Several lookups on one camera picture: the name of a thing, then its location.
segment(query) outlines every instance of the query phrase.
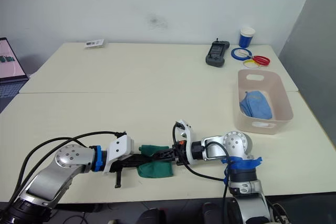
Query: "black walkie-talkie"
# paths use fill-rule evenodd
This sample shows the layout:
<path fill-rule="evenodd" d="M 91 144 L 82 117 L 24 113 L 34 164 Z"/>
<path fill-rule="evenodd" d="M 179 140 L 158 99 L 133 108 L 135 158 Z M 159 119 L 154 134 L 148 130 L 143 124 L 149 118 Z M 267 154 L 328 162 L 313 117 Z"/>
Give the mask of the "black walkie-talkie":
<path fill-rule="evenodd" d="M 229 41 L 214 41 L 211 45 L 208 55 L 205 57 L 205 62 L 214 67 L 221 67 L 224 64 L 225 50 L 230 46 Z"/>

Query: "laptop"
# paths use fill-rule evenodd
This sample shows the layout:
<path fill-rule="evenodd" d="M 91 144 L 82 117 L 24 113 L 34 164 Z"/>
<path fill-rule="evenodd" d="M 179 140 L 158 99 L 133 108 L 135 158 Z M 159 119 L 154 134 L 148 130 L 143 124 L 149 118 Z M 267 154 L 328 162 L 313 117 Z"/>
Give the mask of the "laptop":
<path fill-rule="evenodd" d="M 0 103 L 9 103 L 27 81 L 8 40 L 0 38 Z"/>

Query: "blue ring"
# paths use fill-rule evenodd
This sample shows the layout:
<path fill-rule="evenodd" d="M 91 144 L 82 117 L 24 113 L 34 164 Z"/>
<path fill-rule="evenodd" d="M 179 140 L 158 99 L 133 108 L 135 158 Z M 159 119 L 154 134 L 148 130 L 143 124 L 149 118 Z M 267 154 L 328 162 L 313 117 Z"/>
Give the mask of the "blue ring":
<path fill-rule="evenodd" d="M 238 50 L 238 49 L 242 49 L 242 50 L 244 50 L 244 51 L 247 51 L 248 54 L 250 55 L 250 57 L 243 57 L 243 58 L 242 58 L 242 57 L 239 57 L 239 56 L 235 55 L 235 51 Z M 236 60 L 249 60 L 249 59 L 251 59 L 251 57 L 252 57 L 252 53 L 251 53 L 250 50 L 247 50 L 246 48 L 238 47 L 238 48 L 232 49 L 232 51 L 231 51 L 231 56 L 232 56 L 233 58 L 235 58 Z"/>
<path fill-rule="evenodd" d="M 100 145 L 97 145 L 96 151 L 97 151 L 97 161 L 96 161 L 96 166 L 94 168 L 94 172 L 98 172 L 100 167 L 103 165 L 102 152 L 101 152 Z"/>

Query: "laptop screen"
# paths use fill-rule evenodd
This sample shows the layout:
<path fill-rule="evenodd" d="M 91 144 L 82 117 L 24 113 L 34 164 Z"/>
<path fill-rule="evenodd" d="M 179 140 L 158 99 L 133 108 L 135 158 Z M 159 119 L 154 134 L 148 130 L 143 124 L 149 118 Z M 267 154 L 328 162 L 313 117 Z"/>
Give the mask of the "laptop screen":
<path fill-rule="evenodd" d="M 0 38 L 0 80 L 26 77 L 6 38 Z"/>

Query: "green cloth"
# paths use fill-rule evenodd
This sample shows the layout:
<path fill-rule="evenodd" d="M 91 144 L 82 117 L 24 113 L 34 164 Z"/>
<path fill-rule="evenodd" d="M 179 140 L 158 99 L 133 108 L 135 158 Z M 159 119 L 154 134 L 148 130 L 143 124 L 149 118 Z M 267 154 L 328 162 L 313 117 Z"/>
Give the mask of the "green cloth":
<path fill-rule="evenodd" d="M 168 146 L 142 145 L 139 147 L 139 150 L 141 154 L 150 157 L 155 152 L 168 148 Z M 173 167 L 170 161 L 153 161 L 140 165 L 136 169 L 139 176 L 143 178 L 166 178 L 173 176 Z"/>

